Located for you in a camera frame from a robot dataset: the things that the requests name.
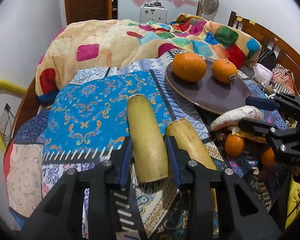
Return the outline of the wooden headboard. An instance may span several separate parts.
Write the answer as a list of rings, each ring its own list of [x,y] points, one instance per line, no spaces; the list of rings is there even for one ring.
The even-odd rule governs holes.
[[[240,28],[242,32],[258,40],[262,46],[271,47],[273,52],[277,51],[276,63],[293,73],[296,89],[300,92],[300,54],[294,48],[264,26],[247,18],[242,18],[234,11],[230,13],[228,26]]]

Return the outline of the wooden bed frame side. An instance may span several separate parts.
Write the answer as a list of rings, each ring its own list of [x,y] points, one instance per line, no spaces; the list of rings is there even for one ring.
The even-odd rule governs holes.
[[[36,94],[36,78],[34,77],[15,115],[15,119],[12,125],[11,138],[13,138],[17,134],[18,129],[24,123],[37,115],[39,107],[40,101]]]

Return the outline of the striped cloth bag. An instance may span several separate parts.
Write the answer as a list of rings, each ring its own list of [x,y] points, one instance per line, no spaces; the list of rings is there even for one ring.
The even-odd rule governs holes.
[[[272,72],[273,88],[276,92],[299,96],[295,85],[294,75],[290,70],[277,63]]]

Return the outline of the brown wooden door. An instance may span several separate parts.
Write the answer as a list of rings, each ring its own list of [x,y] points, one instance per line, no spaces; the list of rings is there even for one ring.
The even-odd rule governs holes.
[[[67,24],[112,18],[111,0],[64,0]]]

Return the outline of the dark brown round plate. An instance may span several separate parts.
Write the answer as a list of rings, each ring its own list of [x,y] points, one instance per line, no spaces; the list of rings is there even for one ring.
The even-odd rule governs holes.
[[[204,110],[223,114],[244,106],[246,98],[252,96],[248,86],[239,77],[229,85],[223,84],[212,76],[212,62],[207,61],[206,65],[207,71],[201,80],[187,82],[174,74],[169,63],[165,79],[181,97]]]

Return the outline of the colourful patchwork blanket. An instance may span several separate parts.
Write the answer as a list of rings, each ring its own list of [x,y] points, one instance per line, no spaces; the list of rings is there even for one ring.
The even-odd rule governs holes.
[[[76,22],[56,36],[38,63],[36,94],[41,103],[50,104],[78,70],[121,69],[177,48],[215,60],[227,59],[241,68],[257,62],[262,46],[243,31],[189,14],[180,14],[168,24],[133,20]]]

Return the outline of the small orange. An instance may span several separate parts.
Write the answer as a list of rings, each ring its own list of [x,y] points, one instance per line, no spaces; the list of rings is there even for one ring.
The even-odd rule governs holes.
[[[211,72],[217,81],[224,84],[234,82],[238,75],[236,66],[226,59],[216,60],[212,64]]]
[[[262,155],[261,155],[261,163],[267,167],[273,167],[276,165],[275,161],[275,154],[271,148],[268,148]]]

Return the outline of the yellow bag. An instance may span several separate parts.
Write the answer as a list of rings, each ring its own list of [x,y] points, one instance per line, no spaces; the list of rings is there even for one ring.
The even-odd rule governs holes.
[[[287,202],[287,218],[285,223],[285,229],[296,219],[300,212],[300,184],[294,181],[293,175],[291,175],[289,194]]]

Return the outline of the small orange below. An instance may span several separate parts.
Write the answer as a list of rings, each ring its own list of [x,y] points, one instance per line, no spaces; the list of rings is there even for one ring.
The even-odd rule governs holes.
[[[227,155],[237,157],[241,155],[245,148],[245,139],[236,135],[229,134],[224,143]]]

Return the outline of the white standing fan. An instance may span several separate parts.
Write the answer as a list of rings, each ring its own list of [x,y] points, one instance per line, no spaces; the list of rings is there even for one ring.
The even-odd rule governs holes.
[[[199,8],[202,14],[212,15],[219,7],[219,0],[199,0]]]

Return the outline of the silver suitcase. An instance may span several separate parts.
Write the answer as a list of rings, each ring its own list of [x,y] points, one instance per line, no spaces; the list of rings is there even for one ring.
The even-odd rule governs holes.
[[[139,22],[145,23],[154,21],[158,23],[167,23],[168,10],[160,2],[145,4],[140,8]]]

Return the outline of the pink patterned pouch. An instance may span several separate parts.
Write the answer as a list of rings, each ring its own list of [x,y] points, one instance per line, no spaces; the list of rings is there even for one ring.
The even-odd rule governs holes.
[[[258,83],[262,83],[265,86],[270,85],[270,82],[273,77],[273,72],[271,70],[269,70],[267,67],[265,67],[260,63],[255,64],[253,66],[253,70],[254,70],[254,79]]]

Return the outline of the pale pinkish sweet potato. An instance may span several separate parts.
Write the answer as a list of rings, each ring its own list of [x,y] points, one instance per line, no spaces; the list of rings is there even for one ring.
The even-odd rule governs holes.
[[[244,118],[262,121],[263,113],[254,106],[242,106],[220,115],[211,123],[210,128],[212,131],[218,131],[225,127],[237,126],[239,120]]]

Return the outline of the small orange far right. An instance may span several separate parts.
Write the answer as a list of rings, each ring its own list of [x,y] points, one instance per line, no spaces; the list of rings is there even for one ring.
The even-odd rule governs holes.
[[[261,163],[267,167],[273,167],[276,165],[275,161],[275,154],[271,148],[268,148],[262,155],[261,155]]]

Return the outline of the blue patterned bed sheet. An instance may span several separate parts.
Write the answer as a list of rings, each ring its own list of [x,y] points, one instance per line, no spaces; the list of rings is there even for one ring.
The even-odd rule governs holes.
[[[251,140],[242,156],[222,157],[210,137],[208,119],[200,117],[165,79],[166,67],[180,53],[173,48],[157,59],[135,61],[122,69],[80,70],[51,108],[19,128],[4,161],[10,213],[18,230],[67,169],[89,170],[122,146],[129,134],[129,89],[147,97],[161,132],[171,121],[187,119],[215,166],[232,167],[240,177],[247,176],[253,193],[266,209],[271,208],[281,190],[282,167],[271,168],[266,182],[258,178],[260,147]]]

